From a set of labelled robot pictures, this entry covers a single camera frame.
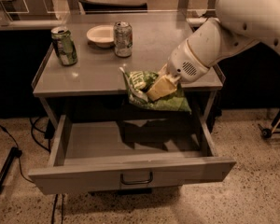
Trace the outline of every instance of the wheel caster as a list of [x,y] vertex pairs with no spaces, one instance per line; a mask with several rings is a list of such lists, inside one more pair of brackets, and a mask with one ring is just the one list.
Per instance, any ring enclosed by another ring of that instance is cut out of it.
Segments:
[[261,131],[262,137],[264,138],[271,138],[272,137],[272,131],[270,129],[263,129]]

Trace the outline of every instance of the can lid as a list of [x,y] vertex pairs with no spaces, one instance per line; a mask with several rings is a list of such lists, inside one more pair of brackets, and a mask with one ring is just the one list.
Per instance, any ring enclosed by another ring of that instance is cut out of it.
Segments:
[[116,21],[116,22],[115,22],[115,25],[116,25],[117,27],[127,27],[127,26],[129,26],[130,24],[129,24],[128,22],[126,22],[126,21]]
[[66,26],[58,26],[58,27],[54,27],[51,32],[53,34],[63,34],[66,33],[68,31],[68,28]]

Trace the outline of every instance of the chip bag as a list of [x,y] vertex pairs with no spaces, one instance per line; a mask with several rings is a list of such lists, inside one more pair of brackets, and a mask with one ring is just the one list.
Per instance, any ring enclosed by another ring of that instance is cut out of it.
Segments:
[[147,96],[147,92],[154,82],[160,79],[158,73],[150,71],[127,72],[122,67],[120,70],[123,73],[130,104],[144,109],[191,113],[187,98],[179,83],[174,92],[152,101]]

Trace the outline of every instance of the black wall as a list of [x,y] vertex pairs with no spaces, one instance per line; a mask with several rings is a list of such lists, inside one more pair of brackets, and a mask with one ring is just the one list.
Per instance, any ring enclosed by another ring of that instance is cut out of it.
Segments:
[[264,44],[221,61],[222,108],[280,106],[280,56]]
[[0,31],[0,118],[44,114],[31,83],[50,42],[50,30]]

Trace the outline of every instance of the floor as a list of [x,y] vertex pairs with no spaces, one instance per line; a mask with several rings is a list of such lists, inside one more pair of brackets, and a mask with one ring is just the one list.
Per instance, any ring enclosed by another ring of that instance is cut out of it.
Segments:
[[[280,134],[264,140],[258,124],[270,128],[276,109],[223,110],[213,139],[219,156],[236,160],[221,183],[159,188],[150,194],[115,191],[59,195],[54,223],[278,223],[280,224]],[[37,123],[44,130],[47,118]],[[31,136],[29,119],[0,119],[18,142],[21,167],[45,167],[46,150]],[[44,135],[35,138],[47,145]],[[0,169],[14,141],[0,129]],[[0,193],[0,223],[50,223],[54,195],[43,195],[21,177],[14,160]]]

